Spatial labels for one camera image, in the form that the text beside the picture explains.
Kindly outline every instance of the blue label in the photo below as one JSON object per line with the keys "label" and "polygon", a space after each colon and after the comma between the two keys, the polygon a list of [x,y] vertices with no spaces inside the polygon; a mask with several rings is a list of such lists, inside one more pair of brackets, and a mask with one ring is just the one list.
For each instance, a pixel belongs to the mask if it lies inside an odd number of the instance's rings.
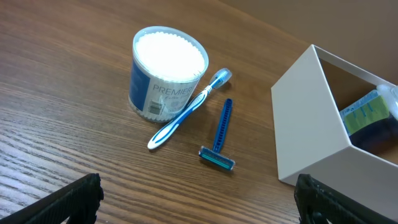
{"label": "blue label", "polygon": [[149,82],[150,78],[145,75],[133,61],[130,79],[130,99],[134,106],[141,111],[144,110]]}

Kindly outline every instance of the bottle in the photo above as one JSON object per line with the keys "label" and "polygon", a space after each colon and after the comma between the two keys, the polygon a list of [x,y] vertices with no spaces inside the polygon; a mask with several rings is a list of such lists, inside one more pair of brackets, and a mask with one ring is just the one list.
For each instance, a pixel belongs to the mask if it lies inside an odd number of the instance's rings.
{"label": "bottle", "polygon": [[378,85],[340,116],[354,146],[379,151],[378,146],[398,139],[398,86]]}

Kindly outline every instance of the razor head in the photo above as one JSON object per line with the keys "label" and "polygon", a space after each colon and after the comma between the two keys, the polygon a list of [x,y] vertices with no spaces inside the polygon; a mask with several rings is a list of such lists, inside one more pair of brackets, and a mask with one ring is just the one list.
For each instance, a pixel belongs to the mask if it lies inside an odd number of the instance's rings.
{"label": "razor head", "polygon": [[202,159],[212,162],[213,164],[216,164],[217,166],[229,171],[231,171],[235,165],[235,161],[233,161],[232,159],[228,159],[227,157],[218,154],[217,152],[214,152],[204,146],[201,147],[199,151],[199,156]]}

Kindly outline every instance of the dark liquid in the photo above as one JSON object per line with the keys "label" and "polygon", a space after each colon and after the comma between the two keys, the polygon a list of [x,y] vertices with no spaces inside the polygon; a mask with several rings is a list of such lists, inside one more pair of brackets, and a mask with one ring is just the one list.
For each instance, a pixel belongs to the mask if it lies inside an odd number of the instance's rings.
{"label": "dark liquid", "polygon": [[395,142],[398,138],[398,121],[390,114],[386,119],[376,121],[352,134],[351,143],[365,151],[377,153],[385,150],[386,142]]}

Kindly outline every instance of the toothbrush head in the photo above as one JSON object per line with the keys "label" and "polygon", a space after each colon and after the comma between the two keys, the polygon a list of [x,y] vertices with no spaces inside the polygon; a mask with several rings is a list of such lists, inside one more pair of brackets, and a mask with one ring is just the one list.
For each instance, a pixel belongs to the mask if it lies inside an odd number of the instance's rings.
{"label": "toothbrush head", "polygon": [[212,84],[215,80],[218,80],[213,88],[219,88],[220,86],[224,85],[229,78],[231,78],[232,72],[229,71],[227,68],[222,68],[218,72],[216,72],[210,80],[210,84]]}

